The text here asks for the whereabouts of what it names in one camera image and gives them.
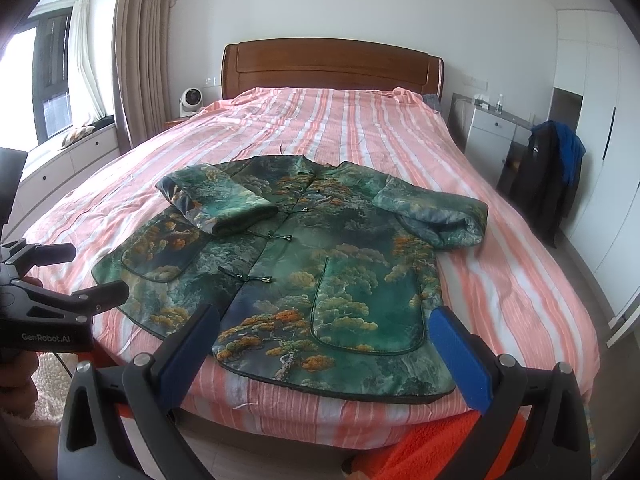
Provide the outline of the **person's left hand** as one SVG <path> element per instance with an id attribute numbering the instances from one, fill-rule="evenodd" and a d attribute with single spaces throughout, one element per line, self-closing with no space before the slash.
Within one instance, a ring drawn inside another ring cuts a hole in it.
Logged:
<path id="1" fill-rule="evenodd" d="M 39 356 L 35 352 L 20 352 L 11 361 L 1 363 L 2 411 L 21 418 L 29 418 L 35 411 L 38 391 L 32 376 L 38 367 Z"/>

